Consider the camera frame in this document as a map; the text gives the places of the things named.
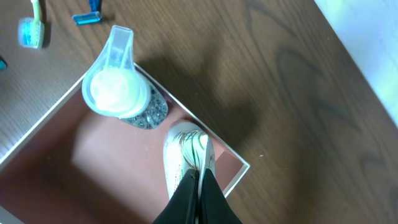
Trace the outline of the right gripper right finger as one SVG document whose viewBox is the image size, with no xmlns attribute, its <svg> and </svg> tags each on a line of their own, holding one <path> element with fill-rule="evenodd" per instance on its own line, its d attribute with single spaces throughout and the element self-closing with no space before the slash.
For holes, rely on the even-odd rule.
<svg viewBox="0 0 398 224">
<path fill-rule="evenodd" d="M 228 205 L 210 169 L 206 169 L 203 178 L 199 208 L 199 224 L 242 224 Z"/>
</svg>

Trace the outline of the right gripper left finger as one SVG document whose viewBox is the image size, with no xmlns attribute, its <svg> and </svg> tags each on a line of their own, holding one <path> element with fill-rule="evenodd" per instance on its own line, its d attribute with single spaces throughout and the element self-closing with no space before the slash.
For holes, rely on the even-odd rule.
<svg viewBox="0 0 398 224">
<path fill-rule="evenodd" d="M 189 169 L 153 224 L 195 224 L 199 171 Z"/>
</svg>

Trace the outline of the white shampoo tube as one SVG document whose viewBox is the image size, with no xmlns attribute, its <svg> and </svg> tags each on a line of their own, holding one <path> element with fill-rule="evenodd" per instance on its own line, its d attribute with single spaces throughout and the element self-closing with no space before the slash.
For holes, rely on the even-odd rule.
<svg viewBox="0 0 398 224">
<path fill-rule="evenodd" d="M 187 170 L 199 171 L 199 193 L 205 171 L 209 169 L 212 174 L 216 174 L 215 150 L 211 137 L 201 127 L 189 121 L 180 121 L 168 131 L 163 157 L 169 198 L 172 198 Z"/>
</svg>

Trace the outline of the clear soap pump bottle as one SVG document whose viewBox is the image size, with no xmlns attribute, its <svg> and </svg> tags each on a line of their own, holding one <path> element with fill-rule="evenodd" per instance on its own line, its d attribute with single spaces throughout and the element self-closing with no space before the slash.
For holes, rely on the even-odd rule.
<svg viewBox="0 0 398 224">
<path fill-rule="evenodd" d="M 100 55 L 84 74 L 82 95 L 100 115 L 154 129 L 165 120 L 169 108 L 155 85 L 135 68 L 133 40 L 131 29 L 112 26 Z"/>
</svg>

